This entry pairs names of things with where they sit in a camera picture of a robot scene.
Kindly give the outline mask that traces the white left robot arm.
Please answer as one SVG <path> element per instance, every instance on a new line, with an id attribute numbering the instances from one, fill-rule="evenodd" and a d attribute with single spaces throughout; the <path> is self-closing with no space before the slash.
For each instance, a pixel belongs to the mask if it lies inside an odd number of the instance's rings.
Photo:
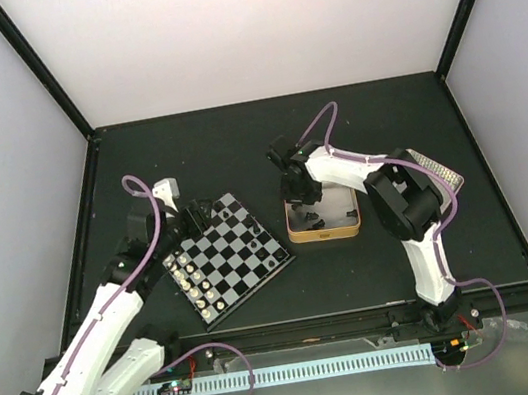
<path id="1" fill-rule="evenodd" d="M 158 215 L 128 215 L 127 235 L 105 268 L 89 313 L 57 365 L 32 393 L 133 395 L 158 371 L 176 373 L 183 349 L 175 333 L 147 324 L 118 361 L 111 357 L 124 331 L 164 276 L 164 261 L 181 243 L 211 226 L 212 202 L 192 200 Z"/>

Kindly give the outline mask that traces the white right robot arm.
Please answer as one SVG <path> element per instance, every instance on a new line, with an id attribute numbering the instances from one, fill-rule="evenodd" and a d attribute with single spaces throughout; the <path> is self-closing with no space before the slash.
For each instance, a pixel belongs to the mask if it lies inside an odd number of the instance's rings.
<path id="1" fill-rule="evenodd" d="M 281 171 L 280 193 L 287 203 L 319 202 L 325 183 L 368 196 L 382 226 L 406 251 L 423 326 L 439 334 L 453 325 L 458 281 L 448 268 L 440 232 L 443 214 L 457 203 L 454 187 L 438 171 L 407 150 L 366 155 L 317 142 L 281 150 L 272 147 L 267 158 Z"/>

